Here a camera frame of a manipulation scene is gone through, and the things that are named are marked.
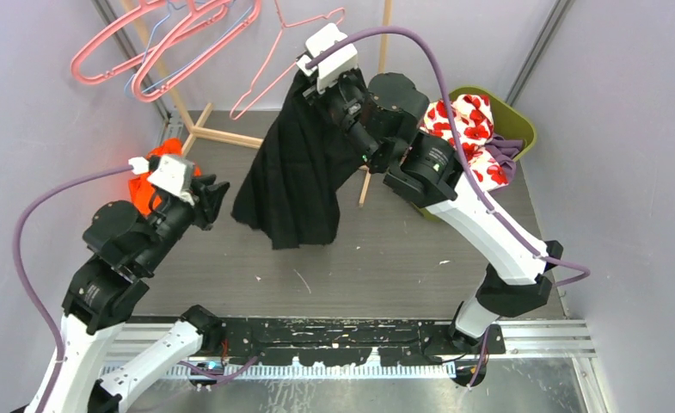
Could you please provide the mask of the thin pink wire hanger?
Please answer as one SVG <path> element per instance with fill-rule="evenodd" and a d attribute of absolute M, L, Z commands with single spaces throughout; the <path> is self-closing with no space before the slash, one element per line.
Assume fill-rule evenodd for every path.
<path fill-rule="evenodd" d="M 231 120 L 242 118 L 296 67 L 298 56 L 304 52 L 306 37 L 326 24 L 341 24 L 346 15 L 344 5 L 335 5 L 332 1 L 275 1 L 273 4 L 278 31 L 259 40 L 269 47 L 268 53 L 248 88 L 231 108 Z"/>

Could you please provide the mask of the black skirt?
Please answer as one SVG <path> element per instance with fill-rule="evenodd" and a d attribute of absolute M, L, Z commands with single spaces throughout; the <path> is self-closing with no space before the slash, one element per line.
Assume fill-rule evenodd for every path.
<path fill-rule="evenodd" d="M 275 250 L 332 243 L 341 220 L 337 191 L 362 164 L 339 127 L 304 98 L 309 85 L 301 72 L 293 78 L 231 210 Z"/>

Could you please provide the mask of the red white patterned garment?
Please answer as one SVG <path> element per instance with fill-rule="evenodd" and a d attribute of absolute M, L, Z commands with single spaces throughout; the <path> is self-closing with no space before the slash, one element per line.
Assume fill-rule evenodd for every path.
<path fill-rule="evenodd" d="M 492 159 L 484 145 L 494 135 L 494 119 L 487 95 L 462 94 L 446 106 L 442 100 L 430 102 L 420 129 L 458 145 L 475 174 L 481 189 L 493 191 L 498 187 L 488 171 Z"/>

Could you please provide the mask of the purple skirt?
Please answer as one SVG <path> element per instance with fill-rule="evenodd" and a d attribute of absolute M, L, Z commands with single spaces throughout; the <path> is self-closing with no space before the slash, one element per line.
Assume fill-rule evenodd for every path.
<path fill-rule="evenodd" d="M 492 159 L 488 171 L 498 187 L 509 185 L 517 173 L 516 159 L 525 148 L 521 139 L 506 139 L 495 133 L 490 141 L 484 145 L 485 151 Z"/>

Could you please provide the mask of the pink plastic hanger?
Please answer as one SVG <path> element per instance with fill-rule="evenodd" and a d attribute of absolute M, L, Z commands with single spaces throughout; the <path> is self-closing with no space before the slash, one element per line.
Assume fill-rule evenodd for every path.
<path fill-rule="evenodd" d="M 167 10 L 166 16 L 176 15 L 182 20 L 183 16 L 187 13 L 187 10 L 183 7 L 185 1 L 167 1 L 165 7 Z M 180 69 L 184 64 L 188 63 L 192 58 L 196 57 L 200 52 L 207 48 L 221 33 L 225 31 L 230 24 L 240 16 L 243 11 L 246 9 L 249 1 L 233 1 L 235 4 L 231 7 L 229 13 L 225 17 L 221 18 L 218 22 L 212 24 L 211 26 L 199 31 L 196 35 L 180 42 L 176 46 L 171 47 L 164 55 L 161 57 L 158 63 L 162 63 L 166 57 L 182 57 L 183 60 L 179 65 L 171 70 L 167 70 L 165 74 L 159 76 L 154 82 L 162 79 L 164 76 L 169 73 Z M 158 22 L 155 24 L 154 28 L 150 31 L 147 41 L 145 42 L 145 50 L 147 50 L 148 45 L 155 45 L 160 41 L 160 39 L 169 32 L 178 22 L 172 23 L 169 30 L 161 29 L 161 24 Z M 131 95 L 131 87 L 129 85 L 132 80 L 127 82 L 128 94 Z"/>

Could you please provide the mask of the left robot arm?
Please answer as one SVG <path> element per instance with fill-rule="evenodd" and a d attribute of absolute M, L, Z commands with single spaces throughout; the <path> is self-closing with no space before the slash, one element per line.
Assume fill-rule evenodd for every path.
<path fill-rule="evenodd" d="M 39 390 L 21 411 L 126 412 L 178 362 L 224 349 L 223 321 L 193 305 L 119 370 L 101 373 L 114 340 L 149 290 L 146 279 L 190 227 L 212 228 L 230 188 L 214 175 L 195 176 L 188 183 L 192 201 L 159 188 L 163 201 L 147 217 L 126 200 L 109 202 L 95 213 L 83 234 L 93 255 L 72 276 L 52 359 Z"/>

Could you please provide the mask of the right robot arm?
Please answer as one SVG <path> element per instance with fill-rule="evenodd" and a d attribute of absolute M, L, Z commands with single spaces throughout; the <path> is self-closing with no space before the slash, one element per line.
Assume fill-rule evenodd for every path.
<path fill-rule="evenodd" d="M 553 286 L 546 274 L 561 258 L 562 245 L 527 235 L 524 246 L 514 236 L 521 226 L 503 217 L 491 196 L 475 193 L 456 149 L 419 129 L 429 100 L 412 81 L 387 73 L 365 82 L 353 69 L 326 88 L 309 77 L 302 95 L 357 149 L 371 173 L 384 174 L 394 193 L 442 219 L 488 259 L 482 284 L 459 305 L 448 328 L 455 350 L 471 353 L 497 319 L 546 305 Z"/>

